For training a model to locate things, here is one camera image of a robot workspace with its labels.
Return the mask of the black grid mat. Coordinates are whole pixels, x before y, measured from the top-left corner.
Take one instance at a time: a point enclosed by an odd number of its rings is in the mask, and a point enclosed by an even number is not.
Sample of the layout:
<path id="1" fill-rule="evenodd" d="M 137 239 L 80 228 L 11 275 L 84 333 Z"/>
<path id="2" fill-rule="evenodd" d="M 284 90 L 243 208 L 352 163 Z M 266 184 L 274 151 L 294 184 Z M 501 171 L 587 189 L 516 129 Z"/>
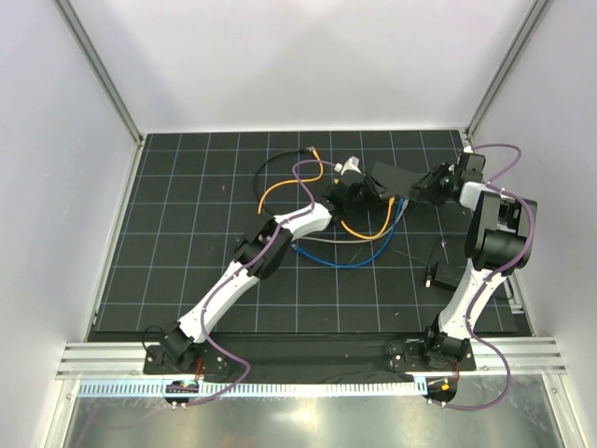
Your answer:
<path id="1" fill-rule="evenodd" d="M 462 145 L 455 130 L 149 135 L 90 338 L 136 340 L 190 311 L 225 271 L 259 195 L 276 214 L 307 204 L 290 177 L 309 147 L 325 160 L 356 156 L 367 168 L 378 161 L 424 174 L 455 161 Z M 290 249 L 216 328 L 419 332 L 451 299 L 424 286 L 426 269 L 465 266 L 468 225 L 454 203 L 412 203 L 390 241 L 351 243 L 330 227 Z"/>

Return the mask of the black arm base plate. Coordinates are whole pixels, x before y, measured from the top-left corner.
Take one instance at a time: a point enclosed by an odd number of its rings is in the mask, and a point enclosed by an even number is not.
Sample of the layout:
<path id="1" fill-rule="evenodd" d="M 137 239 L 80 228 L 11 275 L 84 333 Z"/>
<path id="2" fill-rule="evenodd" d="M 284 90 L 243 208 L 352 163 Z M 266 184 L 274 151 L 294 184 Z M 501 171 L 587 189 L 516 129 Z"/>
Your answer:
<path id="1" fill-rule="evenodd" d="M 381 384 L 476 369 L 470 347 L 460 360 L 425 352 L 421 333 L 217 332 L 213 339 L 250 364 L 246 384 Z"/>

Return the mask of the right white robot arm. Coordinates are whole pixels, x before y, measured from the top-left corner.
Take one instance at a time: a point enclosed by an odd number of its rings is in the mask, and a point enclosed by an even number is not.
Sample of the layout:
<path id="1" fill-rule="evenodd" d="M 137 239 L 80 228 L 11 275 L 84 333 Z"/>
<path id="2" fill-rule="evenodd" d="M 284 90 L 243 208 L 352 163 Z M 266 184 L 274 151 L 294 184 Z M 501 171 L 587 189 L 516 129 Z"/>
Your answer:
<path id="1" fill-rule="evenodd" d="M 470 350 L 474 327 L 495 290 L 532 253 L 538 204 L 484 178 L 486 158 L 466 147 L 458 162 L 442 162 L 413 184 L 417 199 L 454 201 L 473 212 L 465 238 L 465 272 L 448 305 L 425 330 L 420 347 L 429 370 L 447 370 Z"/>

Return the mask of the left aluminium frame post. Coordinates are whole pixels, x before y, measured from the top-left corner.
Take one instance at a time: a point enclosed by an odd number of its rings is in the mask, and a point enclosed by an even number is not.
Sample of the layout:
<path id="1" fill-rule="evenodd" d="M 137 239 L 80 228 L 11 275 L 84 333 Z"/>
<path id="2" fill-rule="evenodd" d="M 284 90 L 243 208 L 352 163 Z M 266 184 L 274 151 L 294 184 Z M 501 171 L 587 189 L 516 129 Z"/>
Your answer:
<path id="1" fill-rule="evenodd" d="M 59 11 L 66 27 L 76 41 L 83 57 L 107 95 L 109 102 L 114 107 L 128 134 L 131 136 L 133 142 L 137 146 L 140 146 L 144 135 L 134 122 L 129 108 L 125 105 L 116 84 L 109 75 L 100 53 L 92 43 L 90 35 L 76 13 L 72 2 L 68 0 L 53 0 L 52 3 Z"/>

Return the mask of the aluminium front rail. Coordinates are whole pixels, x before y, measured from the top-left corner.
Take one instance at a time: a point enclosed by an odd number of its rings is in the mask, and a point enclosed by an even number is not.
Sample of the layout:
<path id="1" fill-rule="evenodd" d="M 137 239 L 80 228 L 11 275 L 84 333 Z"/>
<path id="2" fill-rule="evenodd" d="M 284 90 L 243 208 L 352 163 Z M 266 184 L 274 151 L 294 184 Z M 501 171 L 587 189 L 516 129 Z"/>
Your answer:
<path id="1" fill-rule="evenodd" d="M 490 338 L 489 348 L 472 343 L 473 371 L 460 369 L 463 376 L 503 375 L 505 363 L 513 375 L 565 374 L 560 350 L 551 337 Z M 146 352 L 139 343 L 68 343 L 61 355 L 56 378 L 110 379 L 142 375 Z"/>

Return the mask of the black power adapter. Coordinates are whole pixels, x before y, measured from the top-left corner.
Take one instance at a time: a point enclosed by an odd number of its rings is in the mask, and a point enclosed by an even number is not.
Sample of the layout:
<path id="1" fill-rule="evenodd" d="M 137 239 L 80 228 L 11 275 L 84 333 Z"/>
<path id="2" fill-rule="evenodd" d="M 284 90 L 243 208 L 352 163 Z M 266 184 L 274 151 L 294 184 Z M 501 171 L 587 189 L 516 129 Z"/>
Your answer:
<path id="1" fill-rule="evenodd" d="M 424 286 L 439 287 L 449 291 L 455 291 L 465 273 L 464 268 L 453 267 L 443 262 L 436 262 L 426 269 Z"/>

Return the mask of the right aluminium frame post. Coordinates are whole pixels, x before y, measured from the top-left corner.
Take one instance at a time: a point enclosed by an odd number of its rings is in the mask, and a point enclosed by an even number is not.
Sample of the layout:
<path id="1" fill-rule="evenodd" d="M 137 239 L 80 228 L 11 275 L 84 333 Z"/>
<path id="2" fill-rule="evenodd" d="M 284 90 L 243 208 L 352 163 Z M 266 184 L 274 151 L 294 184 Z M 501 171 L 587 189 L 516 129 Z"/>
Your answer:
<path id="1" fill-rule="evenodd" d="M 481 96 L 472 118 L 465 127 L 465 136 L 469 142 L 474 140 L 475 133 L 490 111 L 498 94 L 507 83 L 509 76 L 514 71 L 533 34 L 538 29 L 552 4 L 551 0 L 534 0 L 531 3 L 507 47 L 505 55 L 498 64 L 487 89 Z"/>

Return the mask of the aluminium frame post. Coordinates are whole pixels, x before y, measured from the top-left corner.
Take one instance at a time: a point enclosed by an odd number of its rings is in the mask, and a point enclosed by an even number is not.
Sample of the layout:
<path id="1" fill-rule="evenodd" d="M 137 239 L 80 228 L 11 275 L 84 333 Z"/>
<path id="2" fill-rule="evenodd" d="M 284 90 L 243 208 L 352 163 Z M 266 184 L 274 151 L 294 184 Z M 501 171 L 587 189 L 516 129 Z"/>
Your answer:
<path id="1" fill-rule="evenodd" d="M 531 3 L 507 47 L 505 55 L 498 64 L 487 89 L 481 96 L 472 118 L 465 127 L 465 136 L 469 142 L 474 140 L 475 133 L 490 111 L 498 94 L 507 83 L 509 76 L 514 71 L 533 34 L 538 29 L 552 4 L 551 0 L 534 0 Z"/>
<path id="2" fill-rule="evenodd" d="M 107 95 L 109 102 L 114 107 L 128 134 L 131 136 L 133 142 L 137 146 L 140 146 L 144 135 L 134 122 L 129 108 L 125 105 L 116 84 L 109 75 L 100 53 L 92 43 L 90 35 L 76 13 L 72 2 L 68 0 L 53 0 L 52 3 L 59 11 L 66 27 L 76 41 L 83 57 Z"/>

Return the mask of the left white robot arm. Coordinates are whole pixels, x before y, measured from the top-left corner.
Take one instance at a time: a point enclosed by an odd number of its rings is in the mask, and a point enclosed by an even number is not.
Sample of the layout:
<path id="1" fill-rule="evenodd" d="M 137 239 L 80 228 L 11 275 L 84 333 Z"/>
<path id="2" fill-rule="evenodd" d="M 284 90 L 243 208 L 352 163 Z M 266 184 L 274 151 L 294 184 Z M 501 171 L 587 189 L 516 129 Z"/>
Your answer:
<path id="1" fill-rule="evenodd" d="M 392 206 L 396 201 L 397 193 L 372 174 L 336 167 L 340 176 L 320 199 L 299 176 L 298 168 L 293 168 L 298 185 L 308 195 L 308 204 L 284 215 L 261 212 L 253 218 L 221 278 L 197 305 L 162 332 L 160 348 L 170 368 L 177 373 L 194 369 L 199 347 L 208 340 L 215 324 L 246 291 L 274 274 L 297 239 L 324 230 L 353 208 L 376 203 Z"/>

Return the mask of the black network switch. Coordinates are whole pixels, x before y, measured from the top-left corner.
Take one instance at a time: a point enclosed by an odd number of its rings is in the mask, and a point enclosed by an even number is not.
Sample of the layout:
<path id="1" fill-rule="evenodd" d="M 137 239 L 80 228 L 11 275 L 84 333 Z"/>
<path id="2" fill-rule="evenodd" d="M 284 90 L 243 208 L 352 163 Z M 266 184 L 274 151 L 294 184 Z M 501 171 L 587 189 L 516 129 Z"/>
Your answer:
<path id="1" fill-rule="evenodd" d="M 409 200 L 410 186 L 423 177 L 423 175 L 418 175 L 411 171 L 378 161 L 375 162 L 370 172 L 378 178 L 383 177 L 388 182 L 388 187 L 392 194 L 391 197 L 407 200 Z"/>

